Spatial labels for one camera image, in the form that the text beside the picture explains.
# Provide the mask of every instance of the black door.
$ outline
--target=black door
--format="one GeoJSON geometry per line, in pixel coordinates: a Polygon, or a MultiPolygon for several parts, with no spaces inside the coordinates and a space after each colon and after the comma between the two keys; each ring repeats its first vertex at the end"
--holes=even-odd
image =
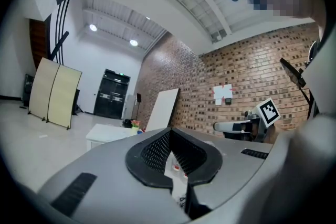
{"type": "Polygon", "coordinates": [[[106,70],[96,98],[95,115],[121,119],[129,77],[106,70]]]}

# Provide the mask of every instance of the brick wall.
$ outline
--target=brick wall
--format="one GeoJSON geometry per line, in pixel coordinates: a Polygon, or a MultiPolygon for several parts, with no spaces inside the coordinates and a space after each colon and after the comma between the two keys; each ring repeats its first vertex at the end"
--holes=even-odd
{"type": "Polygon", "coordinates": [[[160,91],[180,88],[173,127],[222,135],[216,121],[242,120],[244,112],[272,97],[282,115],[276,126],[294,128],[307,118],[308,105],[283,71],[279,60],[304,69],[310,45],[318,38],[316,24],[305,24],[251,37],[197,56],[166,34],[143,60],[135,93],[142,95],[138,120],[148,123],[160,91]],[[212,87],[232,84],[232,105],[215,105],[212,87]]]}

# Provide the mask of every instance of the ceiling light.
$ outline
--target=ceiling light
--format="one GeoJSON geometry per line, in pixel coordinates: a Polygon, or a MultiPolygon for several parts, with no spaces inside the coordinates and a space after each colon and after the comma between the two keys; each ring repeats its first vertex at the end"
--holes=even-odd
{"type": "Polygon", "coordinates": [[[97,31],[97,27],[96,27],[95,25],[90,25],[90,29],[91,29],[92,31],[94,31],[94,32],[97,31]]]}
{"type": "Polygon", "coordinates": [[[136,40],[134,40],[134,39],[131,39],[130,44],[131,44],[132,46],[137,46],[137,45],[138,45],[138,42],[137,42],[136,40]]]}

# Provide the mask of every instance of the white table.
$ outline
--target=white table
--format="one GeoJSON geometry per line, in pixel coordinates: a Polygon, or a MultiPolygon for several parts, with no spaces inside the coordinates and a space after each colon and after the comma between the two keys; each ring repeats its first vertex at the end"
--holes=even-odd
{"type": "Polygon", "coordinates": [[[92,143],[104,144],[135,135],[131,128],[96,124],[87,134],[87,151],[92,149],[92,143]]]}

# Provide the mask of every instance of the beige reflector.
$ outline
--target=beige reflector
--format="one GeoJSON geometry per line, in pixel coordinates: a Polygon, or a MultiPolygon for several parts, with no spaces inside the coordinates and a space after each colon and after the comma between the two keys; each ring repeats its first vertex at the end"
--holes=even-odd
{"type": "Polygon", "coordinates": [[[42,58],[38,65],[30,94],[29,111],[40,118],[47,119],[48,106],[54,79],[59,64],[42,58]]]}
{"type": "Polygon", "coordinates": [[[60,66],[52,87],[48,120],[64,127],[71,127],[71,112],[76,89],[82,72],[60,66]]]}
{"type": "Polygon", "coordinates": [[[159,92],[152,114],[149,118],[146,132],[168,127],[179,89],[159,92]]]}

